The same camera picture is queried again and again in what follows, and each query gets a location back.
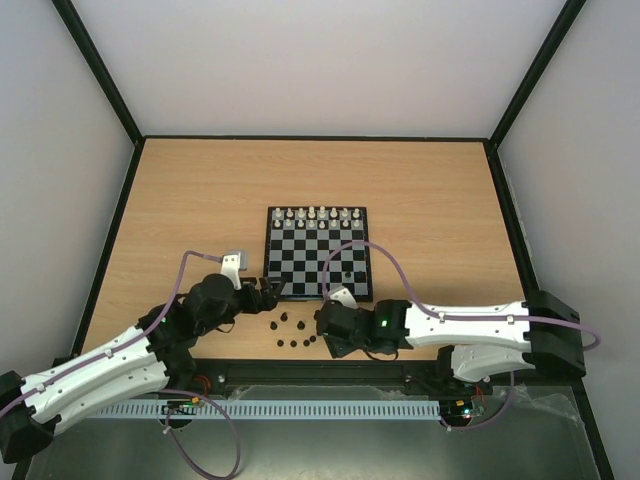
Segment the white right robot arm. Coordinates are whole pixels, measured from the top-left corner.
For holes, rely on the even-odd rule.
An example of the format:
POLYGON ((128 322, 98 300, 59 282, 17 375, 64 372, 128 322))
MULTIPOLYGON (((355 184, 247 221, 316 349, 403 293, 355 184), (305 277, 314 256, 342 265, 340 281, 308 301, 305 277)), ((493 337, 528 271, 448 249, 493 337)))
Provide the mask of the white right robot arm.
POLYGON ((314 319, 318 336, 334 358, 355 351, 394 356, 402 350, 437 347, 436 379, 450 392, 519 370, 553 379, 586 374, 578 313, 544 291, 524 301, 492 306, 383 300, 365 309, 339 289, 314 319))

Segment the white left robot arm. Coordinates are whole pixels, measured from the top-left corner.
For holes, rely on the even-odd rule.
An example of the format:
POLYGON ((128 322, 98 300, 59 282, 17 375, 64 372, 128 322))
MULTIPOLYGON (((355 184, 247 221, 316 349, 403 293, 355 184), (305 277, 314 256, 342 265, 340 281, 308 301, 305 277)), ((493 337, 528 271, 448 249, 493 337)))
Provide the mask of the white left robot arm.
POLYGON ((198 338, 239 314, 273 310, 283 278, 247 277, 234 284, 210 274, 188 293, 158 305, 111 341, 46 371, 1 376, 1 457, 23 461, 54 437, 117 402, 165 388, 183 389, 195 374, 198 338))

